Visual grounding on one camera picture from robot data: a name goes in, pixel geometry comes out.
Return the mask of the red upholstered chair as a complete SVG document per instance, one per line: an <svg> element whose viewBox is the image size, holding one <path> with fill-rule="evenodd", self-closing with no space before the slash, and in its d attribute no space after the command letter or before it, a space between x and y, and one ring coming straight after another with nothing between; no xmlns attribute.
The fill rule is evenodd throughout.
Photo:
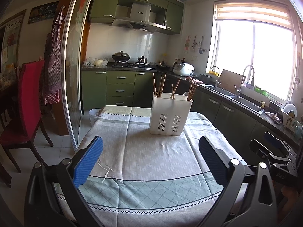
<svg viewBox="0 0 303 227"><path fill-rule="evenodd" d="M30 149L36 159L46 166L33 143L38 129L41 129L49 145L53 146L42 121L39 103L39 84L43 66L43 60L22 65L17 89L19 116L13 118L1 134L1 146L19 173L21 170L10 153L11 149Z"/></svg>

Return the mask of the steel kitchen sink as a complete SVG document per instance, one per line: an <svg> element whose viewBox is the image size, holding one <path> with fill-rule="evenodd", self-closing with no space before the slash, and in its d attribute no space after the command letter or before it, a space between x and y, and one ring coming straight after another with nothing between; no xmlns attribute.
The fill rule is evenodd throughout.
<svg viewBox="0 0 303 227"><path fill-rule="evenodd" d="M216 91L220 94L223 94L225 97L232 99L233 101L235 101L238 104L241 104L242 106L245 106L246 108L250 109L251 111L261 115L265 110L261 107L258 107L256 104L240 97L240 96L236 96L235 94L233 94L232 92L229 92L225 89L222 89L220 87L215 87L215 86L211 86L211 85L203 85L204 87Z"/></svg>

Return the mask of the sliding glass door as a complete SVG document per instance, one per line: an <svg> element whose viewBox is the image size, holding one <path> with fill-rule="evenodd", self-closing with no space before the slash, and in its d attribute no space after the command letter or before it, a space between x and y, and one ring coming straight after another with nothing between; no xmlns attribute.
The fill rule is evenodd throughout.
<svg viewBox="0 0 303 227"><path fill-rule="evenodd" d="M82 121L80 68L82 38L91 0L71 0L67 6L61 43L62 104L70 143L79 146Z"/></svg>

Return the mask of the white trash bin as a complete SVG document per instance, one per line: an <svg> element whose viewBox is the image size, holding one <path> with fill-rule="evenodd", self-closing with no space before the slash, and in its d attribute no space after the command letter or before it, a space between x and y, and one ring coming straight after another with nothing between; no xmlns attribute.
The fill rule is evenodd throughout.
<svg viewBox="0 0 303 227"><path fill-rule="evenodd" d="M91 109L88 114L89 114L89 121L91 126L94 125L94 123L96 122L96 120L98 119L99 115L100 115L101 109Z"/></svg>

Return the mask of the steel range hood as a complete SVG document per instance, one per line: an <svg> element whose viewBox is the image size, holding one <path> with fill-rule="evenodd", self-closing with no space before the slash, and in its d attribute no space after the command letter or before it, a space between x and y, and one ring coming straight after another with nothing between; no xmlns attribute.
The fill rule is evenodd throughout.
<svg viewBox="0 0 303 227"><path fill-rule="evenodd" d="M167 26L161 21L161 15L152 18L152 5L148 3L133 2L127 16L117 16L112 26L128 27L134 30L158 32L166 30Z"/></svg>

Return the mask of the checkered hanging apron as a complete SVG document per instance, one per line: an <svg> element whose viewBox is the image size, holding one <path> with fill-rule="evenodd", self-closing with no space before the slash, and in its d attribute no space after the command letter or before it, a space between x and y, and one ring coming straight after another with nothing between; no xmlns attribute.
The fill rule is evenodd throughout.
<svg viewBox="0 0 303 227"><path fill-rule="evenodd" d="M44 51L44 85L43 97L44 103L54 104L61 101L60 90L61 84L61 26L65 21L63 10L65 6L60 8L58 17L56 18L51 32L47 35Z"/></svg>

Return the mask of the green upper kitchen cabinets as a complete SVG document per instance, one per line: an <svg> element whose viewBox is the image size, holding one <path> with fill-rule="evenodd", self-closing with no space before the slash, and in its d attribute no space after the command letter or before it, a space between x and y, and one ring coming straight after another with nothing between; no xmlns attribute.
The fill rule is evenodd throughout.
<svg viewBox="0 0 303 227"><path fill-rule="evenodd" d="M173 35L181 32L183 9L177 0L94 0L89 20Z"/></svg>

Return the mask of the small black pot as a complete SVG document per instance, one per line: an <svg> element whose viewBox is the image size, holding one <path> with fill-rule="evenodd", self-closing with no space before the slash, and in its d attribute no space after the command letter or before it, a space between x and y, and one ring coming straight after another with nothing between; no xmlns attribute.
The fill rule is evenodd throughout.
<svg viewBox="0 0 303 227"><path fill-rule="evenodd" d="M137 63L138 64L147 64L147 58L144 56L141 56L140 58L137 58Z"/></svg>

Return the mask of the white rice cooker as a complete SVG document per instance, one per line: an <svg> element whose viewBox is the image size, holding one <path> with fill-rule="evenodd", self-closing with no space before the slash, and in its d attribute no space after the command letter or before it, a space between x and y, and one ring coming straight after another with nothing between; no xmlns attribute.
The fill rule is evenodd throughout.
<svg viewBox="0 0 303 227"><path fill-rule="evenodd" d="M179 76L190 76L194 72L194 67L188 63L177 63L174 66L173 72Z"/></svg>

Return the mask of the dish rack with plates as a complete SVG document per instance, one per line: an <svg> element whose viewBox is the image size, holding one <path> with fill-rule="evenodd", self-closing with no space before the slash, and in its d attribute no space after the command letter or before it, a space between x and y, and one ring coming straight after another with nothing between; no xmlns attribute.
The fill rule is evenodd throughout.
<svg viewBox="0 0 303 227"><path fill-rule="evenodd" d="M287 101L282 107L283 126L294 135L302 137L302 123L297 118L297 108L292 101Z"/></svg>

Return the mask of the dark brown wooden chopstick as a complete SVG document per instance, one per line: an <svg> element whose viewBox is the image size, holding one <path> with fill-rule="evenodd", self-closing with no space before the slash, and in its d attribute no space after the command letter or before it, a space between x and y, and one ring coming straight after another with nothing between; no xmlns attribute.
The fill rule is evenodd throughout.
<svg viewBox="0 0 303 227"><path fill-rule="evenodd" d="M192 98L192 92L193 92L194 86L195 86L195 83L194 83L193 79L191 79L190 88L189 88L188 95L187 95L188 101L190 101Z"/></svg>

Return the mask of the white plastic utensil holder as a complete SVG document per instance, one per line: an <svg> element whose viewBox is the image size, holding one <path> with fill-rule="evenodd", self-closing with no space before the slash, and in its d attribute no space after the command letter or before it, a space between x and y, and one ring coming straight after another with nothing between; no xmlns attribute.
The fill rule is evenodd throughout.
<svg viewBox="0 0 303 227"><path fill-rule="evenodd" d="M193 100L188 96L163 92L153 96L149 131L154 135L180 136L183 132Z"/></svg>

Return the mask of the light wooden chopstick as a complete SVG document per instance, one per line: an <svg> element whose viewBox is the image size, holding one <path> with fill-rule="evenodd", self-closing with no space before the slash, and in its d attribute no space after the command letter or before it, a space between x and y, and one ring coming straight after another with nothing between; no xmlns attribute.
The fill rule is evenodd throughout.
<svg viewBox="0 0 303 227"><path fill-rule="evenodd" d="M153 83L153 89L154 89L154 96L156 96L157 91L156 91L156 81L155 81L154 73L152 73L152 83Z"/></svg>
<svg viewBox="0 0 303 227"><path fill-rule="evenodd" d="M165 80L166 80L166 73L164 73L164 75L162 76L162 79L161 79L160 97L162 96L162 92L163 92L163 89L164 89Z"/></svg>

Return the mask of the pale chopstick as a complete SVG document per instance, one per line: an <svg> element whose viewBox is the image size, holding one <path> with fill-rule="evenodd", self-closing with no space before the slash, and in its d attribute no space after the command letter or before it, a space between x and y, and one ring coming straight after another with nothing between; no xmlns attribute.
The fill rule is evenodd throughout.
<svg viewBox="0 0 303 227"><path fill-rule="evenodd" d="M194 84L194 85L192 86L191 92L190 92L190 94L188 95L189 100L192 99L192 97L193 97L193 95L194 95L194 93L195 93L195 91L196 91L196 89L197 89L197 86L198 86L197 84Z"/></svg>

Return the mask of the tan wooden chopstick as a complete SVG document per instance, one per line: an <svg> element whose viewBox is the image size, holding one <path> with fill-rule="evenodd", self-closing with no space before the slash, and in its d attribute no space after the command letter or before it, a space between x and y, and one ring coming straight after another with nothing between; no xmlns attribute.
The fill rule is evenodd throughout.
<svg viewBox="0 0 303 227"><path fill-rule="evenodd" d="M158 77L157 97L160 97L161 94L162 80L163 80L163 76L160 74Z"/></svg>

